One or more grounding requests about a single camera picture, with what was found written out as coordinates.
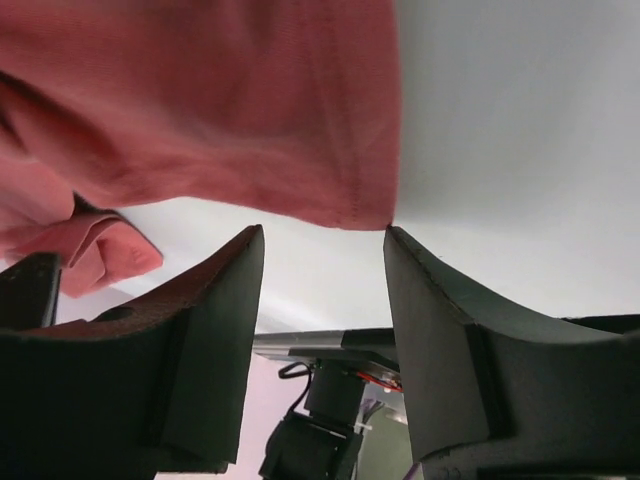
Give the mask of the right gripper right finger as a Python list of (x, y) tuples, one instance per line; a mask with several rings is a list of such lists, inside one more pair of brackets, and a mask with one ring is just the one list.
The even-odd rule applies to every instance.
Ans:
[(413, 458), (428, 479), (635, 479), (639, 318), (555, 318), (389, 227), (384, 263)]

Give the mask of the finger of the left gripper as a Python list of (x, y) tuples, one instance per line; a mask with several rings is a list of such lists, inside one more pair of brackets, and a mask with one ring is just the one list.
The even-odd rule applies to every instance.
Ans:
[(54, 324), (61, 281), (55, 253), (34, 253), (1, 273), (1, 328), (32, 330)]

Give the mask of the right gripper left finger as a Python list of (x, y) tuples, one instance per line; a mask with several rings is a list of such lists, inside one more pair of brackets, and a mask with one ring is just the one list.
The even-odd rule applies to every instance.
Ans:
[(263, 267), (254, 225), (92, 320), (1, 328), (2, 477), (224, 473), (237, 460)]

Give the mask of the salmon pink t shirt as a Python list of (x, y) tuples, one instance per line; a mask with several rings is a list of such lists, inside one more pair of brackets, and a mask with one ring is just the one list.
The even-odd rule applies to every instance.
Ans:
[(158, 268), (117, 210), (180, 197), (381, 230), (400, 126), (390, 1), (5, 1), (1, 256), (78, 297)]

